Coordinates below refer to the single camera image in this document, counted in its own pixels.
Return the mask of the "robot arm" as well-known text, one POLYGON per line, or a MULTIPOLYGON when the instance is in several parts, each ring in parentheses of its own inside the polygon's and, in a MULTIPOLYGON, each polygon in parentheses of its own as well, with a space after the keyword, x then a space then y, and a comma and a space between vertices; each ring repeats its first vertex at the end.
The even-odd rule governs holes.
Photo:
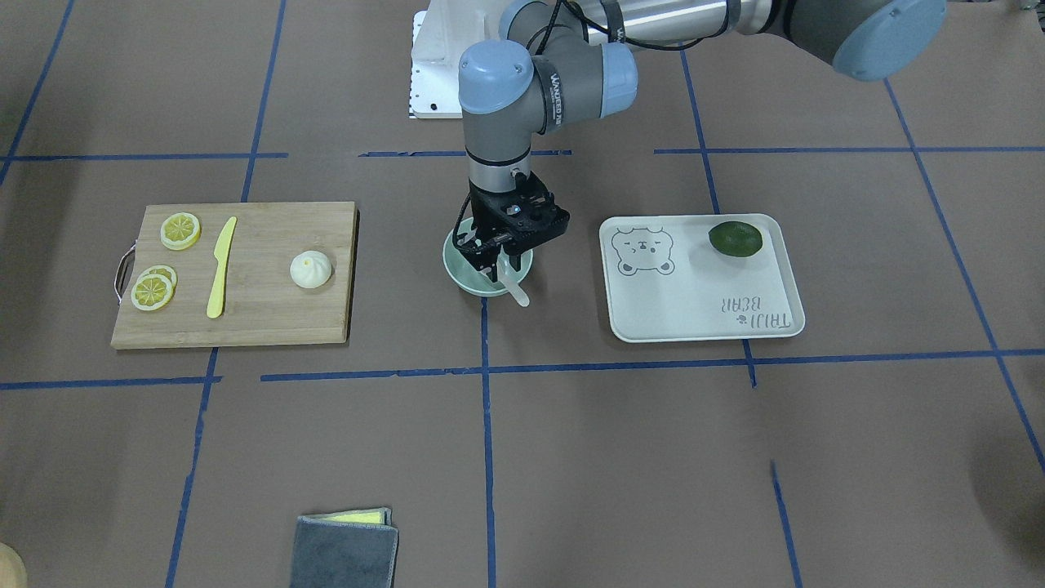
POLYGON ((945 1, 515 1, 500 34, 459 58, 470 230, 452 244, 500 282, 522 254, 560 237, 570 213, 531 167, 532 138, 616 115, 638 94, 634 50, 682 52, 732 33, 783 38, 858 81, 891 77, 929 46, 945 1))

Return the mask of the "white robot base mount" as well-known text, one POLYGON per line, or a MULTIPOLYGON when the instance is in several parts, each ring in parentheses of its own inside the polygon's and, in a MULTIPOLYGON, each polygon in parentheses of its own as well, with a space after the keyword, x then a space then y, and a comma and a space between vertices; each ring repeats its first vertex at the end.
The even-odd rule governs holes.
POLYGON ((413 21, 408 108, 420 119, 459 119, 458 71, 464 51, 500 37, 509 1, 429 1, 413 21))

